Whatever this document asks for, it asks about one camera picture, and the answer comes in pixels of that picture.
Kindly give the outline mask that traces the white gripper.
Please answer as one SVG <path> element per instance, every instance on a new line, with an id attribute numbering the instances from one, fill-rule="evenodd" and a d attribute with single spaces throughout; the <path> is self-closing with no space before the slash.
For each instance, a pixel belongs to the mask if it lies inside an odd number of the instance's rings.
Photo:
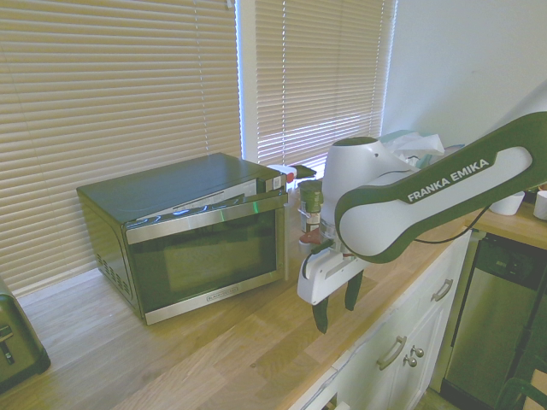
<path id="1" fill-rule="evenodd" d="M 364 260 L 354 255 L 344 256 L 325 244 L 316 246 L 301 265 L 298 275 L 298 296 L 313 305 L 317 329 L 326 334 L 328 329 L 328 296 L 347 283 L 344 305 L 355 309 L 362 285 Z"/>

